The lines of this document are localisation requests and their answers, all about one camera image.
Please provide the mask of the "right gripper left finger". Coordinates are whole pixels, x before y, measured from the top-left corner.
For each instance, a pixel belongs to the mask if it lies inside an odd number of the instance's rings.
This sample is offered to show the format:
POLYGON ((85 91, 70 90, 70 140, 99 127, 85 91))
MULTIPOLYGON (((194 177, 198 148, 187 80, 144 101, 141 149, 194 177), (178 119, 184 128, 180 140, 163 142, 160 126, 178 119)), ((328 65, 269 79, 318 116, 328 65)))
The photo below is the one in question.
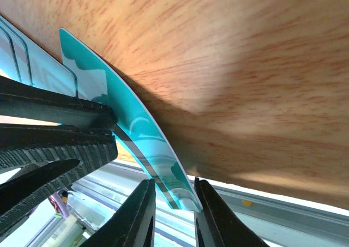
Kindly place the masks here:
POLYGON ((112 218, 82 246, 153 246, 155 232, 155 181, 143 180, 112 218))

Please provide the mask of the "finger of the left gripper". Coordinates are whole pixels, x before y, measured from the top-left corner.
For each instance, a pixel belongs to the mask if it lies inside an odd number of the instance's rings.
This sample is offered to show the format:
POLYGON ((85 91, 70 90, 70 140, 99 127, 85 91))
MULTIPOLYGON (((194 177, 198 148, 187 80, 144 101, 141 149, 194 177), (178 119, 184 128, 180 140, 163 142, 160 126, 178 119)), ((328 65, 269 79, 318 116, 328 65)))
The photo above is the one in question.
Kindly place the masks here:
POLYGON ((46 91, 1 77, 1 115, 112 130, 116 118, 106 105, 46 91))
POLYGON ((117 156, 109 130, 1 124, 1 170, 40 165, 1 184, 1 227, 13 227, 44 199, 117 156))

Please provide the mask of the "teal card black stripe front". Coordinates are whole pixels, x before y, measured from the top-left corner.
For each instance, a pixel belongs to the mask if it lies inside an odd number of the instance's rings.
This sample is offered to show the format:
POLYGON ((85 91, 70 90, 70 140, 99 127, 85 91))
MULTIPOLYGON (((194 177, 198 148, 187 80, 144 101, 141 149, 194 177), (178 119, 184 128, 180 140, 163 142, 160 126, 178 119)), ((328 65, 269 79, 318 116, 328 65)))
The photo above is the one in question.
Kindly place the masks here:
POLYGON ((163 131, 129 85, 101 57, 64 28, 62 60, 77 77, 79 96, 109 106, 116 117, 116 141, 154 179, 172 209, 202 211, 202 204, 163 131))

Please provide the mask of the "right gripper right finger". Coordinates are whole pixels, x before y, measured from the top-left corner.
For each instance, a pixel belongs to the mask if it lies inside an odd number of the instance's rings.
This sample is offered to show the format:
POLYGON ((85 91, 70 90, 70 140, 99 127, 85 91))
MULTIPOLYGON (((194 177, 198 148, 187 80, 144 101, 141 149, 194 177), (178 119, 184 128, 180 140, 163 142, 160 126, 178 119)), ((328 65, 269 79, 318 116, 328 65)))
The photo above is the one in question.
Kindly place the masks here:
POLYGON ((194 189, 203 210, 195 213, 197 246, 267 246, 238 219, 207 180, 195 178, 194 189))

